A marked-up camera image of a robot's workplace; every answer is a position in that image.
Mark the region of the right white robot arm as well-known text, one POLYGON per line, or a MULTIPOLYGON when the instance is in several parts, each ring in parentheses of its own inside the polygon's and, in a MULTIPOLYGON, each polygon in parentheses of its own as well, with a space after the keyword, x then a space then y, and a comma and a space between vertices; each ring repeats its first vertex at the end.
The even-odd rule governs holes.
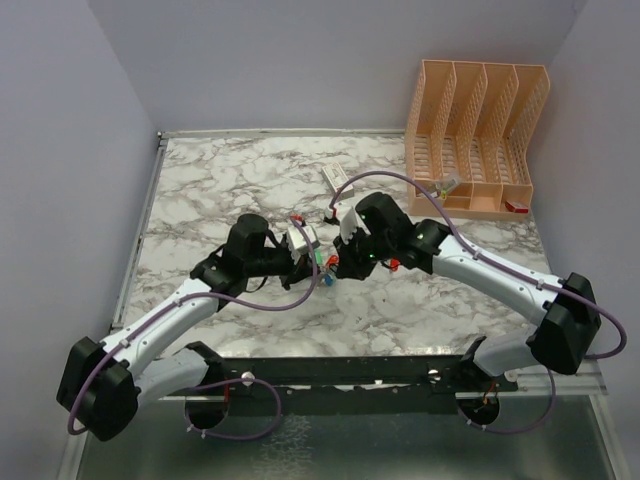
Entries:
POLYGON ((375 192, 356 205, 339 202, 326 211, 340 233, 334 240, 340 279, 366 279, 376 264, 396 260, 459 281, 501 302, 528 322, 522 329, 472 343, 459 367, 461 383, 481 391, 503 373, 533 365, 572 375, 601 326, 590 281, 528 270, 477 247, 464 246, 450 227, 414 223, 387 194, 375 192))

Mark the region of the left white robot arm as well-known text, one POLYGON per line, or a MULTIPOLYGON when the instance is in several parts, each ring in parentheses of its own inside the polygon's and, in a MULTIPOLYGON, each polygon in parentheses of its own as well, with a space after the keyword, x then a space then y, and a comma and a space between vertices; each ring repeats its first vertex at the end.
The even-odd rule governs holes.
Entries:
POLYGON ((57 402, 68 413, 67 431, 92 433, 107 441, 121 433, 140 405, 183 389, 206 395, 220 385, 222 359, 214 352, 187 347, 172 357, 162 353, 197 323, 228 304, 256 311, 284 312, 303 304, 305 292, 285 305, 261 305, 242 299, 249 279, 282 276, 293 283, 319 276, 314 229, 293 219, 281 242, 266 246, 273 235, 267 220, 243 214, 226 243, 199 262, 189 277, 158 306, 129 327, 100 341, 83 337, 71 347, 57 402))

